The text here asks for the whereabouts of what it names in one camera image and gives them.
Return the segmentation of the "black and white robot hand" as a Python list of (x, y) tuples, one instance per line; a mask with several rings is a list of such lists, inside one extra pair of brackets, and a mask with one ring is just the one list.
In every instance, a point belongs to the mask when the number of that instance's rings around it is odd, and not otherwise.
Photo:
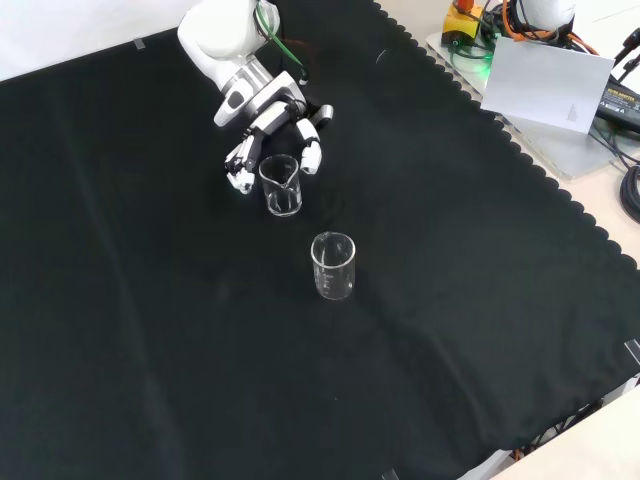
[(218, 127), (239, 117), (249, 121), (242, 140), (224, 161), (229, 183), (241, 194), (249, 194), (255, 183), (254, 169), (259, 164), (263, 143), (289, 123), (295, 125), (303, 145), (302, 171), (316, 174), (323, 158), (319, 131), (333, 116), (332, 105), (312, 103), (287, 72), (261, 86), (244, 75), (237, 77), (225, 89), (224, 101), (214, 116)]

